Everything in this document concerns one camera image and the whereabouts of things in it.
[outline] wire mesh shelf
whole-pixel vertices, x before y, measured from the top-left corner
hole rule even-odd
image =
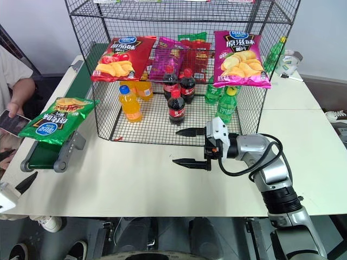
[[[264,61],[271,47],[281,37],[289,35],[300,4],[300,0],[256,0],[254,4],[228,0],[206,3],[186,0],[162,0],[161,3],[122,0],[116,4],[95,4],[93,0],[65,2],[90,74],[114,37],[157,36],[150,55],[152,59],[160,36],[178,40],[178,35],[206,32],[206,42],[211,43],[207,52],[207,80],[213,74],[215,30],[261,35],[259,49]],[[140,101],[143,120],[138,123],[129,123],[121,111],[119,82],[93,84],[94,98],[100,100],[95,109],[99,137],[148,144],[203,145],[203,138],[184,138],[175,132],[187,127],[203,127],[214,117],[217,106],[204,101],[207,84],[196,85],[196,96],[192,104],[186,105],[185,122],[176,126],[169,122],[167,101],[160,85],[163,80],[150,81],[155,94],[149,102]],[[228,124],[229,131],[256,133],[265,96],[265,89],[242,86],[237,95],[237,110]]]

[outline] white table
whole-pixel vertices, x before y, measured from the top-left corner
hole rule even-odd
[[[69,68],[52,95],[63,96],[74,79]],[[311,215],[347,213],[347,151],[303,82],[274,75],[260,121],[260,133],[278,137],[293,172],[294,188]],[[172,159],[203,159],[202,147],[114,143],[97,137],[94,115],[81,125],[87,139],[65,173],[39,170],[32,187],[11,214],[51,216],[266,216],[247,175],[189,170]],[[30,173],[20,163],[33,141],[25,139],[3,181],[17,185]],[[227,160],[226,169],[245,164]]]

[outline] sneaker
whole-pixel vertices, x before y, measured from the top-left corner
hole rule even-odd
[[[61,217],[30,216],[30,219],[37,221],[40,226],[52,233],[58,232],[62,226]]]
[[[64,260],[85,260],[87,256],[87,243],[77,241],[70,249]]]
[[[325,113],[325,116],[331,123],[347,124],[347,110],[328,111]]]
[[[10,260],[28,260],[28,248],[24,244],[16,244],[10,253]]]

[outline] black shoe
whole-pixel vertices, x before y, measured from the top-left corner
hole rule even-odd
[[[77,241],[70,249],[65,260],[85,260],[87,256],[87,243],[84,241]]]
[[[28,248],[24,244],[16,244],[10,253],[10,260],[28,260]]]

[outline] white shoe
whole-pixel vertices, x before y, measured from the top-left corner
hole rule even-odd
[[[347,110],[328,111],[325,113],[325,116],[331,123],[347,124]]]
[[[40,226],[52,233],[58,232],[62,226],[61,217],[30,216],[30,219],[37,221]]]

